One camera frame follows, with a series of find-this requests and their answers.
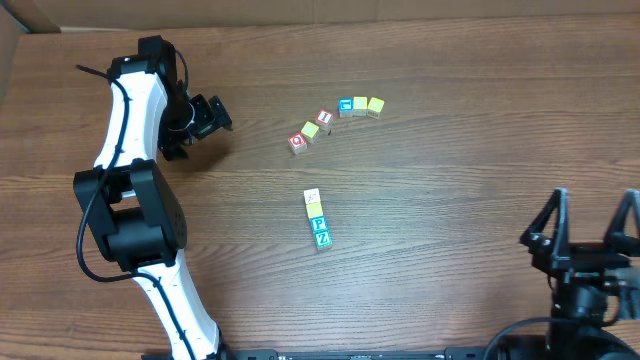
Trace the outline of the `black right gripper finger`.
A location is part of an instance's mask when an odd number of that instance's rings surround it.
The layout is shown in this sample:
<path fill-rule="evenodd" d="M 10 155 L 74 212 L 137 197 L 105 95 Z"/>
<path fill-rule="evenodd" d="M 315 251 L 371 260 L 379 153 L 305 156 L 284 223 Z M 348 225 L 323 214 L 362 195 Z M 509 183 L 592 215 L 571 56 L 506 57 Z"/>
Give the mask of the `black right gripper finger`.
<path fill-rule="evenodd" d="M 549 260 L 568 260 L 568 190 L 555 188 L 542 210 L 520 236 L 519 242 L 531 254 Z"/>
<path fill-rule="evenodd" d="M 639 191 L 627 189 L 612 217 L 604 236 L 607 248 L 613 250 L 638 250 L 639 235 L 632 236 L 625 231 L 628 217 L 635 222 L 636 230 L 639 230 Z"/>

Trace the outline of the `plain white wooden block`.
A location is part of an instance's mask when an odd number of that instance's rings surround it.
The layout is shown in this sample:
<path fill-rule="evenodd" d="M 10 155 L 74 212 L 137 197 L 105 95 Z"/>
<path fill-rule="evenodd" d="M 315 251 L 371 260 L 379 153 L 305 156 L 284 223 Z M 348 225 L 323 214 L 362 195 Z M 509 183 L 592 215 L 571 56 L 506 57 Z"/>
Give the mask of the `plain white wooden block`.
<path fill-rule="evenodd" d="M 320 192 L 318 188 L 312 188 L 303 192 L 304 201 L 306 204 L 318 203 L 321 201 Z"/>

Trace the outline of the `yellow K block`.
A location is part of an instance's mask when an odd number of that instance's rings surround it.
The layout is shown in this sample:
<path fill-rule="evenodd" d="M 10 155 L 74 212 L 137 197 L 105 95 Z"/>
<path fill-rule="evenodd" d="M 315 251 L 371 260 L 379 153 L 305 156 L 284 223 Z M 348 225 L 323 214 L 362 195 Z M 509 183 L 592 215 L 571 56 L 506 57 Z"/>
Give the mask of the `yellow K block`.
<path fill-rule="evenodd" d="M 321 217 L 324 211 L 320 202 L 309 203 L 306 205 L 306 212 L 309 219 Z"/>

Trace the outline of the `blue P block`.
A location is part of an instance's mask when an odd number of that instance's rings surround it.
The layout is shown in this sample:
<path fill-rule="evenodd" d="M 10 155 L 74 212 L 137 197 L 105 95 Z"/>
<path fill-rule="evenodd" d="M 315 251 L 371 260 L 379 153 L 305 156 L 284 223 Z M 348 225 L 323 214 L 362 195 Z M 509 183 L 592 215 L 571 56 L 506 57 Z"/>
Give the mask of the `blue P block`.
<path fill-rule="evenodd" d="M 327 218 L 325 216 L 310 218 L 309 221 L 313 233 L 324 232 L 329 229 Z"/>

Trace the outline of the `green N block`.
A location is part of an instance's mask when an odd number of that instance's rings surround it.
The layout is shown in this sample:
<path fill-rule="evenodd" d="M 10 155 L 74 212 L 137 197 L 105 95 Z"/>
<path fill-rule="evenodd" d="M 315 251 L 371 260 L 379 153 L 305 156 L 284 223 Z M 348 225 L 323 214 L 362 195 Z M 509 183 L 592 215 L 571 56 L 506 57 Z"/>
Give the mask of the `green N block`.
<path fill-rule="evenodd" d="M 314 240 L 318 250 L 329 249 L 333 246 L 333 238 L 329 230 L 315 232 Z"/>

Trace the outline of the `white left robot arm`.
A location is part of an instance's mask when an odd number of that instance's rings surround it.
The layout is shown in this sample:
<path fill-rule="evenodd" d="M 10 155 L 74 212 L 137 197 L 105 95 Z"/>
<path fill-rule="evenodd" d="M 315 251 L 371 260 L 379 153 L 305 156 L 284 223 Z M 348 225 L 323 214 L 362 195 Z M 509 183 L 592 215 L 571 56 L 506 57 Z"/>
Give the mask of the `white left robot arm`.
<path fill-rule="evenodd" d="M 138 41 L 102 72 L 112 92 L 104 145 L 93 167 L 75 174 L 83 215 L 76 240 L 81 270 L 100 283 L 133 280 L 170 342 L 171 359 L 232 359 L 205 309 L 186 262 L 187 222 L 157 158 L 187 158 L 186 147 L 232 120 L 218 97 L 188 92 L 183 55 L 161 36 Z"/>

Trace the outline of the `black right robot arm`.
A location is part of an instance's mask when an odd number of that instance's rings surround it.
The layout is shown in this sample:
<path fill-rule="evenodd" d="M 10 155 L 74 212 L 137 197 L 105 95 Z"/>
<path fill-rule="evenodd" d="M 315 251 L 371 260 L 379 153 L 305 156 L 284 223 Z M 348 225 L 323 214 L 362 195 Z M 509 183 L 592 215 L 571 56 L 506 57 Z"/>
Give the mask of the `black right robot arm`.
<path fill-rule="evenodd" d="M 548 317 L 516 322 L 486 345 L 484 359 L 637 359 L 639 352 L 606 330 L 639 319 L 639 237 L 625 231 L 639 222 L 639 192 L 625 191 L 603 240 L 569 240 L 568 191 L 556 188 L 520 236 L 531 265 L 546 274 Z"/>

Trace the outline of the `red Q block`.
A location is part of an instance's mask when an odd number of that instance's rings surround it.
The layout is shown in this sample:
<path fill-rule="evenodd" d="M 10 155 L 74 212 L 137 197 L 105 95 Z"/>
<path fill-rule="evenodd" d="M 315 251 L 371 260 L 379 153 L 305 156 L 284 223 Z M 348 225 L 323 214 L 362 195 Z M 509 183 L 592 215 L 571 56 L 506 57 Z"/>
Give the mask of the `red Q block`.
<path fill-rule="evenodd" d="M 287 138 L 287 143 L 293 154 L 297 155 L 308 149 L 308 143 L 304 135 L 296 132 Z"/>

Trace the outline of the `yellow block near Q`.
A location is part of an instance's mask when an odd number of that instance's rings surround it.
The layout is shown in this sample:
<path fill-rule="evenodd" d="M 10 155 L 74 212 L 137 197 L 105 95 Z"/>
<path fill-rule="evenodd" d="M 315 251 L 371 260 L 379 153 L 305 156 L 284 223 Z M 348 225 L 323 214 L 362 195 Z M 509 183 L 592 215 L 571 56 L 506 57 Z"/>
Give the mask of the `yellow block near Q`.
<path fill-rule="evenodd" d="M 300 133 L 304 136 L 307 142 L 315 143 L 320 135 L 320 128 L 312 122 L 306 122 Z"/>

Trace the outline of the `red I block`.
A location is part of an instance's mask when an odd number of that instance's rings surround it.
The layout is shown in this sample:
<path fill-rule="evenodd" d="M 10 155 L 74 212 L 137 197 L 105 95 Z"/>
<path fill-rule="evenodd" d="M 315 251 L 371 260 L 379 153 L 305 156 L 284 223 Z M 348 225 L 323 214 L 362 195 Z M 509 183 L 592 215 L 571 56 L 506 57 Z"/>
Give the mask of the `red I block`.
<path fill-rule="evenodd" d="M 321 109 L 318 114 L 316 115 L 316 118 L 314 120 L 314 123 L 323 131 L 330 131 L 332 124 L 333 124 L 333 120 L 334 120 L 334 114 L 326 111 L 324 109 Z"/>

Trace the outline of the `blue L block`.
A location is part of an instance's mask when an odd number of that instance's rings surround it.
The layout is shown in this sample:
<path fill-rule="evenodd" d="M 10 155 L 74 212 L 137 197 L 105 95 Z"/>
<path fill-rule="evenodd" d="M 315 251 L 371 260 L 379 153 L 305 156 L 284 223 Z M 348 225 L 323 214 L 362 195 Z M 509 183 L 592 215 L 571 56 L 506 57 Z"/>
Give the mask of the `blue L block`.
<path fill-rule="evenodd" d="M 352 97 L 338 100 L 338 113 L 340 118 L 352 117 L 354 111 L 354 99 Z"/>

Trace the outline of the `yellow middle top block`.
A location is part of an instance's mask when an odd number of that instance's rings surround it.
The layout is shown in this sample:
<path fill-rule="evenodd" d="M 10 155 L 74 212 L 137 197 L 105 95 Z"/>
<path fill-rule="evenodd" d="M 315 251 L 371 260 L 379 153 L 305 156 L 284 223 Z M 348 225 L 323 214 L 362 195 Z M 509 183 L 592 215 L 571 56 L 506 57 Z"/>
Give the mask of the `yellow middle top block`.
<path fill-rule="evenodd" d="M 353 97 L 353 116 L 365 117 L 368 112 L 368 98 L 366 96 Z"/>

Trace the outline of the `yellow right top block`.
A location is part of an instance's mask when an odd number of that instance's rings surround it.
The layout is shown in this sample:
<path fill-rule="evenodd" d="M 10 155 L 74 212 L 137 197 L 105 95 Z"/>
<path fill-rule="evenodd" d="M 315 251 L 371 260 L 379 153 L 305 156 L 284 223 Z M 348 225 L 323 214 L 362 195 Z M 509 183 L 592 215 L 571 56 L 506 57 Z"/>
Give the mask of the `yellow right top block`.
<path fill-rule="evenodd" d="M 367 115 L 369 117 L 379 119 L 384 109 L 384 105 L 384 100 L 377 97 L 371 97 L 367 104 Z"/>

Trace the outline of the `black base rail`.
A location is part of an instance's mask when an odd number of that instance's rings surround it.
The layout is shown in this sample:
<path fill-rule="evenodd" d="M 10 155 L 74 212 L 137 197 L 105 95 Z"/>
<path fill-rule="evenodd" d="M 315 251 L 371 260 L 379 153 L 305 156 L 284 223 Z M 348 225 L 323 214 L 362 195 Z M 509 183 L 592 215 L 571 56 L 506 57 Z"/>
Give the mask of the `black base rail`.
<path fill-rule="evenodd" d="M 481 360 L 483 347 L 449 347 L 438 351 L 408 352 L 277 352 L 271 349 L 234 350 L 235 360 Z"/>

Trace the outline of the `cardboard box wall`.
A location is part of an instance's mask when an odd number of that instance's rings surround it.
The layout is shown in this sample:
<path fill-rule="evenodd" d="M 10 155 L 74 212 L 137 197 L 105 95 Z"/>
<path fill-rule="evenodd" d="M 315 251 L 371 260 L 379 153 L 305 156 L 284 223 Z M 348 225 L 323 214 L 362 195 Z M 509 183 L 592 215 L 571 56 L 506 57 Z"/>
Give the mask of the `cardboard box wall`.
<path fill-rule="evenodd" d="M 639 108 L 635 1 L 39 1 L 5 114 L 106 109 L 109 67 L 160 35 L 234 113 L 376 96 L 388 113 Z"/>

